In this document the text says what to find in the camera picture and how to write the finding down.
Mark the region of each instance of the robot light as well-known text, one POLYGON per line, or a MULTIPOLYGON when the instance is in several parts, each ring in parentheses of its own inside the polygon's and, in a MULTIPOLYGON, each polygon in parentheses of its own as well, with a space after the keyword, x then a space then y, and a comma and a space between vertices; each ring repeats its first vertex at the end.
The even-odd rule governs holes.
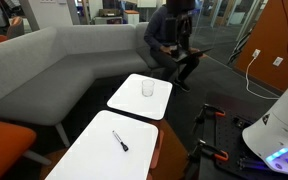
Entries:
POLYGON ((266 161, 268 161, 268 162, 273 161, 275 158, 278 158, 278 157, 282 156, 283 154, 285 154, 287 152, 288 152, 288 148, 283 148, 283 149, 277 151, 276 153, 268 156, 266 158, 266 161))

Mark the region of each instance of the white table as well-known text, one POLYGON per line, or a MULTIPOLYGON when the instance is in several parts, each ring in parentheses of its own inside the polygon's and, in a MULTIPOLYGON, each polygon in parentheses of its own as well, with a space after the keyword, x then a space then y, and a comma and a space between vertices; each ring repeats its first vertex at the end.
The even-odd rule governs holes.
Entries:
POLYGON ((127 21, 127 24, 137 25, 140 23, 140 14, 137 11, 126 10, 123 17, 127 21))
POLYGON ((173 85, 166 81, 131 74, 107 102, 107 105, 153 120, 161 120, 164 117, 172 87, 173 85), (151 97, 142 95, 142 81, 145 79, 155 82, 154 93, 151 97))
POLYGON ((46 179, 145 180, 158 130, 155 126, 99 112, 46 179), (128 146, 125 152, 112 131, 128 146))

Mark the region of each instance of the orange wall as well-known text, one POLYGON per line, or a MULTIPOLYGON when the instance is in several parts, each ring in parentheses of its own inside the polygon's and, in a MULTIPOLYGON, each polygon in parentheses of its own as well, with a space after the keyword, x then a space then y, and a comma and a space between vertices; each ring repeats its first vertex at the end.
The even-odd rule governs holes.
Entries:
MULTIPOLYGON (((288 0, 284 1, 288 15, 288 0)), ((255 49, 261 53, 253 62, 249 76, 277 89, 288 87, 288 28, 282 0, 269 0, 253 32, 239 57, 235 68, 246 72, 255 49), (280 66, 273 65, 276 57, 284 58, 280 66)))

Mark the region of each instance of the clear glass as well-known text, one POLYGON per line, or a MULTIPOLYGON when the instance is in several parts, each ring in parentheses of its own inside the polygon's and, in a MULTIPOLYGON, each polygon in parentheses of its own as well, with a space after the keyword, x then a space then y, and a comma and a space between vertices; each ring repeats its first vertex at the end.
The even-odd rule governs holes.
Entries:
POLYGON ((152 96, 154 93, 154 85, 155 85, 155 83, 153 80, 149 80, 149 79, 143 80, 142 81, 142 94, 143 94, 143 96, 145 96, 145 97, 152 96))

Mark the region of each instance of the hand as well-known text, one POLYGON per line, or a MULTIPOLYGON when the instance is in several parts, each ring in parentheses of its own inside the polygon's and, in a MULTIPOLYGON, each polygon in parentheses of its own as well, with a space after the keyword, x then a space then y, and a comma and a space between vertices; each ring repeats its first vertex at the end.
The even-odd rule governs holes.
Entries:
POLYGON ((196 48, 189 48, 188 50, 190 51, 191 54, 197 53, 200 51, 199 49, 196 49, 196 48))
POLYGON ((170 47, 161 46, 160 47, 160 51, 162 51, 162 52, 164 52, 166 54, 172 55, 170 47))

